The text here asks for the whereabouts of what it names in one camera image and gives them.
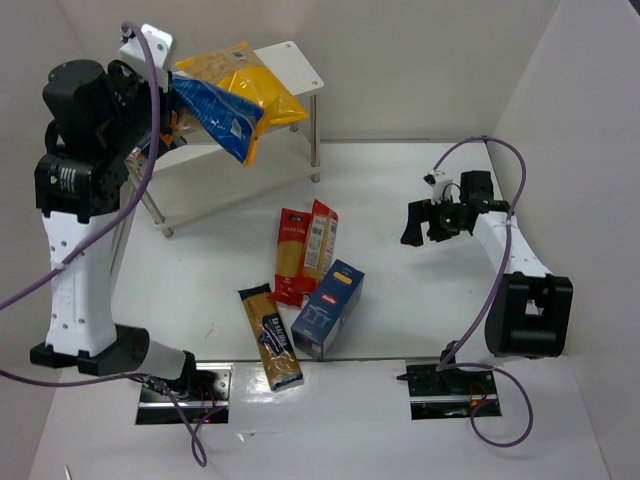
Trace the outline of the red spaghetti pack front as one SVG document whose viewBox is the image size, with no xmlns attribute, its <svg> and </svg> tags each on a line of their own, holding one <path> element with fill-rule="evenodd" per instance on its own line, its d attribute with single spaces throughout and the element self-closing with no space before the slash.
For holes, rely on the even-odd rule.
<svg viewBox="0 0 640 480">
<path fill-rule="evenodd" d="M 275 287 L 271 298 L 292 307 L 301 307 L 303 294 L 293 283 L 303 256 L 311 214 L 283 208 L 281 210 L 275 267 Z"/>
</svg>

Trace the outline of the blue orange pasta bag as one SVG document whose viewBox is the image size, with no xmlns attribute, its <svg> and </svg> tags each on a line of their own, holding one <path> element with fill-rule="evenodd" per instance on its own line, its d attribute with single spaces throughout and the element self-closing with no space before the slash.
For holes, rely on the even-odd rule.
<svg viewBox="0 0 640 480">
<path fill-rule="evenodd" d="M 176 132 L 203 131 L 244 166 L 254 163 L 270 115 L 258 104 L 208 82 L 175 75 Z"/>
</svg>

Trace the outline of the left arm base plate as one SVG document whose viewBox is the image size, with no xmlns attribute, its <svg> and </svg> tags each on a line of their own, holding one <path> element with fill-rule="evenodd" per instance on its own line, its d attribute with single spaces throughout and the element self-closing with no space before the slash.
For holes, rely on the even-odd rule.
<svg viewBox="0 0 640 480">
<path fill-rule="evenodd" d="M 198 386 L 194 392 L 177 395 L 178 404 L 185 417 L 195 426 L 203 424 L 227 424 L 231 392 L 232 364 L 199 362 L 199 371 L 206 371 L 209 383 Z M 146 386 L 140 391 L 135 424 L 176 425 L 180 424 L 179 413 L 166 395 Z"/>
</svg>

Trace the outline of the black label spaghetti pack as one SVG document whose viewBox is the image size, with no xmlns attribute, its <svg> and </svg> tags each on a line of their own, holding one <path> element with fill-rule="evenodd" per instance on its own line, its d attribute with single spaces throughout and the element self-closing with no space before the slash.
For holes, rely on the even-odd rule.
<svg viewBox="0 0 640 480">
<path fill-rule="evenodd" d="M 284 321 L 268 283 L 238 291 L 254 335 L 269 388 L 279 391 L 303 379 Z"/>
</svg>

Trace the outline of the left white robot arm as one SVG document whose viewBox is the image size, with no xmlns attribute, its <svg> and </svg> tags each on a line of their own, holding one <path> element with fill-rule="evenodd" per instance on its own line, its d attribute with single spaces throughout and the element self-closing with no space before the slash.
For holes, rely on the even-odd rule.
<svg viewBox="0 0 640 480">
<path fill-rule="evenodd" d="M 115 323 L 111 306 L 112 243 L 128 215 L 125 161 L 167 127 L 168 94 L 121 60 L 75 60 L 50 72 L 43 99 L 52 120 L 34 180 L 54 277 L 49 330 L 30 360 L 95 377 L 145 374 L 153 389 L 187 395 L 198 383 L 194 355 Z"/>
</svg>

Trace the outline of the yellow macaroni pasta bag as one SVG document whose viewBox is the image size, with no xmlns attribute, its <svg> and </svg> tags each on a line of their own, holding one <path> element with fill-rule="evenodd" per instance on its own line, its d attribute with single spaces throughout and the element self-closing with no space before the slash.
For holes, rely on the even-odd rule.
<svg viewBox="0 0 640 480">
<path fill-rule="evenodd" d="M 262 107 L 272 126 L 308 118 L 305 108 L 247 42 L 179 60 L 176 67 L 190 78 L 215 85 Z"/>
</svg>

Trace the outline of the dark blue Barilla box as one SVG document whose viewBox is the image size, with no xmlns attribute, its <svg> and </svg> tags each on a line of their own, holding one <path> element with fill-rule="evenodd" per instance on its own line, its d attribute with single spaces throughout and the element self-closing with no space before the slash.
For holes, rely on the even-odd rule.
<svg viewBox="0 0 640 480">
<path fill-rule="evenodd" d="M 364 279 L 362 271 L 335 260 L 291 326 L 294 346 L 324 360 L 360 300 Z"/>
</svg>

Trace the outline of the red spaghetti pack barcode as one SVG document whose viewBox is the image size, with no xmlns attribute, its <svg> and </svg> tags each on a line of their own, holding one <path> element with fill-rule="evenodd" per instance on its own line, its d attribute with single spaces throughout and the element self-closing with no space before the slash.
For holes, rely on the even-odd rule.
<svg viewBox="0 0 640 480">
<path fill-rule="evenodd" d="M 315 200 L 305 240 L 296 288 L 303 294 L 313 293 L 333 262 L 339 217 L 335 211 Z"/>
</svg>

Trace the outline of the white two-tier metal shelf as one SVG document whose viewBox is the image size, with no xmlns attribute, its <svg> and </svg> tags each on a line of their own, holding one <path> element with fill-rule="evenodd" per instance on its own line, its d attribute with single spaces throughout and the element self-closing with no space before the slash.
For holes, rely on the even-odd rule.
<svg viewBox="0 0 640 480">
<path fill-rule="evenodd" d="M 254 164 L 243 166 L 203 132 L 160 157 L 140 205 L 166 237 L 182 225 L 298 180 L 320 179 L 319 93 L 324 82 L 292 40 L 260 48 L 257 57 L 299 101 L 302 122 L 270 128 Z"/>
</svg>

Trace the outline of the clear fusilli bag blue label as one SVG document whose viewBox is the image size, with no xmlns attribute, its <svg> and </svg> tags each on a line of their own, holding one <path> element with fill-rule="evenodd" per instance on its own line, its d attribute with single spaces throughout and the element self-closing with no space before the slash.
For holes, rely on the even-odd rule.
<svg viewBox="0 0 640 480">
<path fill-rule="evenodd" d="M 140 139 L 136 147 L 126 159 L 127 167 L 142 176 L 146 170 L 146 164 L 150 153 L 151 133 L 147 133 Z M 168 151 L 176 147 L 172 133 L 162 133 L 158 143 L 157 158 L 162 157 Z"/>
</svg>

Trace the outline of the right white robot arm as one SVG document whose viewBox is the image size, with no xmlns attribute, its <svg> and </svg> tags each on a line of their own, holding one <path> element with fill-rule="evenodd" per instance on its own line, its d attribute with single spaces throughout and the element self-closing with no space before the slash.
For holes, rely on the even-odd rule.
<svg viewBox="0 0 640 480">
<path fill-rule="evenodd" d="M 517 224 L 511 205 L 495 197 L 488 171 L 454 180 L 439 170 L 424 177 L 431 196 L 408 204 L 403 245 L 443 242 L 467 232 L 481 245 L 496 270 L 497 284 L 483 309 L 484 340 L 497 358 L 539 359 L 562 354 L 568 331 L 573 285 L 539 260 Z"/>
</svg>

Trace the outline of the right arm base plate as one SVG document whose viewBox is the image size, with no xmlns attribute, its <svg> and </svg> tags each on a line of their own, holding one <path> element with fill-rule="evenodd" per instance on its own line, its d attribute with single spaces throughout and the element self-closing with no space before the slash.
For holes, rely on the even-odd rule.
<svg viewBox="0 0 640 480">
<path fill-rule="evenodd" d="M 437 372 L 436 364 L 407 364 L 396 380 L 407 385 L 413 420 L 470 418 L 476 408 L 477 417 L 502 415 L 490 372 Z"/>
</svg>

